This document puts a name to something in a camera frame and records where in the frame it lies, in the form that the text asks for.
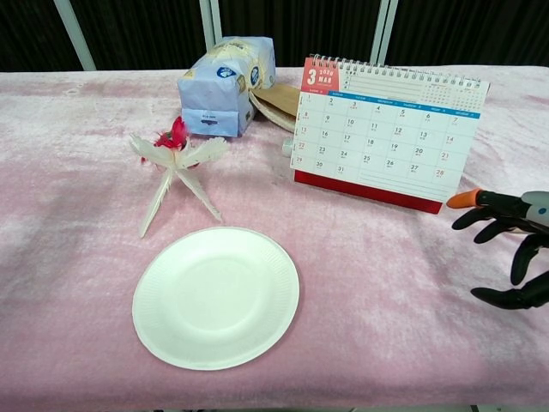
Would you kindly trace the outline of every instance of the orange fingertip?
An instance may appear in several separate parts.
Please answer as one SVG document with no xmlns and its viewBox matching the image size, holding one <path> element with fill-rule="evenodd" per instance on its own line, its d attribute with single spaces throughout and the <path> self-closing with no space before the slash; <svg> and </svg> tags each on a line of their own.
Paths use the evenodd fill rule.
<svg viewBox="0 0 549 412">
<path fill-rule="evenodd" d="M 451 197 L 446 205 L 452 209 L 465 209 L 477 205 L 477 195 L 482 189 L 474 189 Z"/>
</svg>

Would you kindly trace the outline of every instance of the red calendar base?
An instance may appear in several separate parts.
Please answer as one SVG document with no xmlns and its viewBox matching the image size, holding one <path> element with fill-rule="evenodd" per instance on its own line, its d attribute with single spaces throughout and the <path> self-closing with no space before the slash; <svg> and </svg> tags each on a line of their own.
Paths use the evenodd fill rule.
<svg viewBox="0 0 549 412">
<path fill-rule="evenodd" d="M 348 193 L 349 195 L 367 197 L 369 199 L 392 203 L 405 208 L 421 210 L 422 212 L 433 213 L 435 215 L 443 206 L 442 203 L 435 202 L 434 200 L 426 200 L 420 197 L 402 195 L 401 193 L 384 191 L 374 187 L 356 185 L 355 183 L 342 182 L 331 178 L 324 178 L 324 176 L 317 176 L 316 174 L 301 172 L 299 170 L 295 171 L 293 180 L 299 183 L 305 183 L 307 185 L 330 189 L 331 191 L 340 191 L 343 193 Z"/>
</svg>

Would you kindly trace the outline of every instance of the white feather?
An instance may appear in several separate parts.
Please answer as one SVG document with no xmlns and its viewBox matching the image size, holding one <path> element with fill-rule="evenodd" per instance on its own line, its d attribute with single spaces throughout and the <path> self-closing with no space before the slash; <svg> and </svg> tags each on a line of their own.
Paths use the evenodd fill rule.
<svg viewBox="0 0 549 412">
<path fill-rule="evenodd" d="M 162 203 L 162 199 L 164 199 L 164 195 L 170 188 L 170 184 L 172 183 L 172 178 L 173 178 L 173 170 L 166 169 L 166 171 L 162 175 L 162 181 L 160 182 L 160 187 L 158 188 L 156 193 L 154 193 L 153 200 L 148 205 L 145 219 L 143 219 L 143 222 L 139 227 L 139 235 L 141 237 L 145 236 L 148 226 L 151 224 L 151 221 L 153 221 L 153 218 L 156 215 L 156 212 L 158 211 L 160 204 Z"/>
<path fill-rule="evenodd" d="M 173 153 L 164 146 L 156 147 L 151 142 L 141 139 L 139 136 L 131 135 L 130 146 L 134 151 L 163 167 L 173 167 Z"/>
<path fill-rule="evenodd" d="M 179 169 L 175 172 L 183 183 L 192 191 L 196 197 L 202 200 L 204 206 L 214 215 L 215 219 L 221 221 L 221 213 L 215 206 L 210 202 L 208 195 L 200 185 L 200 182 L 196 176 L 190 170 Z"/>
<path fill-rule="evenodd" d="M 197 148 L 190 148 L 189 150 L 177 153 L 177 168 L 187 168 L 196 163 L 219 159 L 228 149 L 229 146 L 223 137 L 214 137 Z"/>
</svg>

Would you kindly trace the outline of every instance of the red feather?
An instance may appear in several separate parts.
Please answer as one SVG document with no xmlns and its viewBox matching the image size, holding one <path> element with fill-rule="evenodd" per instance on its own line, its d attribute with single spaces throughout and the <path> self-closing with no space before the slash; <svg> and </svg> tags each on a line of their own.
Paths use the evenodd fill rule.
<svg viewBox="0 0 549 412">
<path fill-rule="evenodd" d="M 157 148 L 159 146 L 165 146 L 167 148 L 183 150 L 187 145 L 187 128 L 185 127 L 185 123 L 181 119 L 181 116 L 175 119 L 171 131 L 164 132 L 159 136 L 158 140 L 154 142 L 154 146 Z M 142 157 L 141 163 L 144 163 L 145 161 L 146 159 Z"/>
</svg>

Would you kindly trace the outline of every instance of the calendar spiral binding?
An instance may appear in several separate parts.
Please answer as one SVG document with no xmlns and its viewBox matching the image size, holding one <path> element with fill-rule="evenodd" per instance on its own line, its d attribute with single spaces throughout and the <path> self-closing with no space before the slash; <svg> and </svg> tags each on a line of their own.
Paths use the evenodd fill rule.
<svg viewBox="0 0 549 412">
<path fill-rule="evenodd" d="M 419 79 L 420 81 L 426 80 L 427 82 L 435 82 L 442 84 L 457 84 L 458 86 L 466 86 L 467 88 L 480 87 L 480 79 L 469 78 L 465 76 L 450 75 L 448 73 L 435 73 L 434 71 L 422 71 L 405 69 L 395 66 L 374 64 L 368 62 L 362 62 L 360 60 L 349 60 L 346 58 L 332 58 L 330 56 L 323 56 L 320 54 L 311 54 L 313 58 L 313 66 L 326 67 L 336 69 L 339 65 L 340 69 L 360 71 L 361 73 L 374 73 L 381 74 L 381 76 L 396 76 L 405 79 L 411 78 L 413 80 Z"/>
</svg>

